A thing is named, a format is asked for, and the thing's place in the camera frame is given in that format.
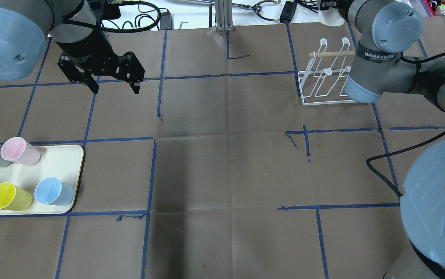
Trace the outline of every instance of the light blue cup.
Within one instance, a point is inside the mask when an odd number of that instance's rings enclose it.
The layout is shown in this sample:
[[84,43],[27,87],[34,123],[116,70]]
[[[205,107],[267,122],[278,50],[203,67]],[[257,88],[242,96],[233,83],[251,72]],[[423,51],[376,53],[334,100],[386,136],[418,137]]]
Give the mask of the light blue cup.
[[35,200],[44,205],[68,205],[74,198],[74,191],[58,178],[45,178],[35,188]]

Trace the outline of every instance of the white tray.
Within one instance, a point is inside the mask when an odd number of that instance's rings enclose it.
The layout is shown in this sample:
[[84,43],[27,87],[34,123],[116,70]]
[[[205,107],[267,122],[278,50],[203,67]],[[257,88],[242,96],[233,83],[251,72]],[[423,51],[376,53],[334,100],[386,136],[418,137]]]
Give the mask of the white tray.
[[[74,205],[84,152],[79,145],[36,146],[41,158],[33,166],[12,163],[0,167],[0,183],[11,182],[33,196],[33,203],[24,211],[0,210],[0,215],[62,214]],[[47,177],[56,177],[74,191],[72,202],[65,206],[42,205],[34,199],[36,185]]]

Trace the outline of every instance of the black label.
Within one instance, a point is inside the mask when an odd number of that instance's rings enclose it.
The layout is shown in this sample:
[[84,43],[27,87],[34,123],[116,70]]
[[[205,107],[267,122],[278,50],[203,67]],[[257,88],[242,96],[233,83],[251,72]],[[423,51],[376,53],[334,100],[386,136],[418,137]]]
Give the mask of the black label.
[[355,54],[358,55],[360,58],[376,62],[376,63],[382,63],[382,62],[388,62],[393,61],[398,58],[400,58],[400,53],[387,53],[383,51],[375,51],[368,48],[365,48],[360,43],[357,44],[357,48],[355,48]]

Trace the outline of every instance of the metal post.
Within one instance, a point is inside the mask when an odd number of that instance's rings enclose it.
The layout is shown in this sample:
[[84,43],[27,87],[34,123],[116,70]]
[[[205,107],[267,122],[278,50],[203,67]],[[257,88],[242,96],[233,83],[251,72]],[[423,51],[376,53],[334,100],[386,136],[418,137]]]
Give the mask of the metal post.
[[233,1],[215,0],[215,29],[217,31],[232,31],[233,26]]

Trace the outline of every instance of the white wire rack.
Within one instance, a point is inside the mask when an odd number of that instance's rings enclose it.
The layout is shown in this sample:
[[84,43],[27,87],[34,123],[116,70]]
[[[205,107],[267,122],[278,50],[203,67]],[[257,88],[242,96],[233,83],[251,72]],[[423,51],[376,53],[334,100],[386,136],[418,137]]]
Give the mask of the white wire rack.
[[[347,56],[355,55],[355,52],[350,51],[350,40],[348,38],[343,38],[342,42],[343,45],[341,46],[341,49],[339,51],[326,52],[327,40],[320,39],[320,47],[317,50],[317,52],[309,54],[310,60],[307,65],[307,69],[305,71],[298,72],[298,81],[300,83],[300,96],[302,97],[302,103],[304,106],[338,104],[338,103],[356,103],[351,99],[345,99],[347,98],[347,96],[343,92],[346,80],[348,80],[348,73],[350,72],[351,69],[350,66],[345,66],[345,60]],[[324,57],[335,57],[330,67],[321,67],[320,64],[322,63]],[[339,64],[340,61],[341,61],[341,66],[337,67],[336,62],[338,62]],[[327,78],[331,79],[334,77],[336,77],[336,81],[334,81],[332,86],[330,86],[329,89],[327,88],[324,89],[323,88],[324,81]],[[306,81],[311,83],[315,81],[313,89],[310,91],[308,95],[304,95],[303,92]],[[329,94],[333,91],[336,85],[342,86],[341,90],[339,90],[339,96],[337,97],[340,100],[329,100],[331,99],[330,97],[328,98],[327,101],[325,101],[324,97],[329,96]]]

